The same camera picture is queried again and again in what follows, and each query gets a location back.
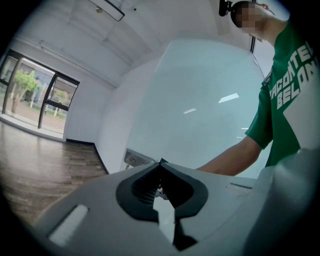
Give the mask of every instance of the ceiling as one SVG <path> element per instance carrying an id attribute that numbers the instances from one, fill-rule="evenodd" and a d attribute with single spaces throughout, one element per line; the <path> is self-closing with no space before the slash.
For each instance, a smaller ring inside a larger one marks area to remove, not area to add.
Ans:
<path id="1" fill-rule="evenodd" d="M 159 52 L 181 32 L 216 37 L 219 0 L 112 0 L 125 13 L 115 21 L 97 13 L 88 0 L 48 0 L 38 9 L 90 35 L 129 67 L 143 56 Z M 235 26 L 222 38 L 249 49 L 250 37 Z"/>

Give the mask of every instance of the black baseboard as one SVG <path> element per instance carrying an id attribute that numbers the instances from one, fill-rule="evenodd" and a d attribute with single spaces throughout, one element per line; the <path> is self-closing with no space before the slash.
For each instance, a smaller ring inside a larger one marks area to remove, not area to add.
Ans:
<path id="1" fill-rule="evenodd" d="M 94 143 L 93 142 L 87 142 L 87 141 L 81 141 L 81 140 L 75 140 L 75 139 L 66 139 L 66 142 L 71 142 L 71 143 L 78 143 L 78 144 L 84 144 L 84 145 L 90 145 L 93 146 Z"/>
<path id="2" fill-rule="evenodd" d="M 94 147 L 94 150 L 95 150 L 95 152 L 96 152 L 96 154 L 97 154 L 97 156 L 98 156 L 98 158 L 99 158 L 99 160 L 100 160 L 100 164 L 102 165 L 105 173 L 106 173 L 106 174 L 109 174 L 109 172 L 108 172 L 108 170 L 107 170 L 107 167 L 105 166 L 104 162 L 102 161 L 102 159 L 101 159 L 101 157 L 100 157 L 100 155 L 99 155 L 99 152 L 98 152 L 98 149 L 97 149 L 97 147 L 96 147 L 96 144 L 93 143 L 93 147 Z"/>
<path id="3" fill-rule="evenodd" d="M 99 155 L 99 152 L 98 152 L 98 150 L 97 150 L 97 147 L 96 147 L 96 144 L 95 144 L 95 143 L 93 143 L 93 142 L 87 142 L 87 141 L 80 141 L 80 140 L 75 140 L 75 139 L 69 139 L 69 138 L 66 139 L 66 142 L 78 143 L 78 144 L 84 144 L 84 145 L 93 146 L 93 147 L 94 147 L 94 151 L 95 151 L 95 153 L 97 154 L 97 156 L 98 156 L 98 158 L 99 158 L 99 161 L 100 161 L 100 164 L 102 165 L 105 173 L 106 173 L 106 174 L 109 174 L 109 172 L 108 172 L 108 170 L 107 170 L 104 162 L 102 161 L 102 159 L 101 159 L 101 157 L 100 157 L 100 155 Z"/>

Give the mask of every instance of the person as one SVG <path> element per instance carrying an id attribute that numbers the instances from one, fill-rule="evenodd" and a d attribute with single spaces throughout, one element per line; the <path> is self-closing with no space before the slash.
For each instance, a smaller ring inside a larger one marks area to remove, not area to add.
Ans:
<path id="1" fill-rule="evenodd" d="M 278 19 L 267 5 L 240 1 L 232 6 L 230 16 L 238 28 L 260 41 L 268 41 L 275 52 L 246 137 L 198 168 L 235 176 L 251 166 L 272 140 L 266 166 L 274 166 L 300 149 L 283 112 L 305 88 L 319 65 L 313 49 L 294 28 L 290 18 L 287 21 Z"/>
<path id="2" fill-rule="evenodd" d="M 45 105 L 44 107 L 44 114 L 47 115 L 47 111 L 48 111 L 48 105 Z"/>

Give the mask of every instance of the glass panel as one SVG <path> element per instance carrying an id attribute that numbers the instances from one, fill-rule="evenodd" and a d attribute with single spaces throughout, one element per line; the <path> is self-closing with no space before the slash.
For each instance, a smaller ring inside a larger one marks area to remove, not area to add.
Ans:
<path id="1" fill-rule="evenodd" d="M 5 80 L 5 81 L 7 81 L 7 82 L 9 82 L 10 77 L 12 75 L 12 72 L 15 69 L 15 66 L 16 66 L 17 62 L 18 62 L 17 59 L 8 56 L 6 58 L 6 60 L 5 60 L 3 69 L 2 69 L 1 74 L 0 74 L 0 78 Z"/>
<path id="2" fill-rule="evenodd" d="M 23 58 L 14 75 L 5 113 L 37 127 L 41 106 L 53 76 L 51 70 Z"/>
<path id="3" fill-rule="evenodd" d="M 150 79 L 127 148 L 199 168 L 246 136 L 263 79 L 246 50 L 207 39 L 172 41 Z M 240 176 L 256 179 L 269 152 L 270 146 Z"/>
<path id="4" fill-rule="evenodd" d="M 4 104 L 4 99 L 6 95 L 7 86 L 0 83 L 0 111 L 2 111 L 2 106 Z"/>
<path id="5" fill-rule="evenodd" d="M 67 113 L 68 112 L 63 109 L 46 104 L 44 107 L 41 128 L 63 134 Z"/>
<path id="6" fill-rule="evenodd" d="M 48 99 L 69 106 L 77 86 L 58 77 L 51 89 Z"/>

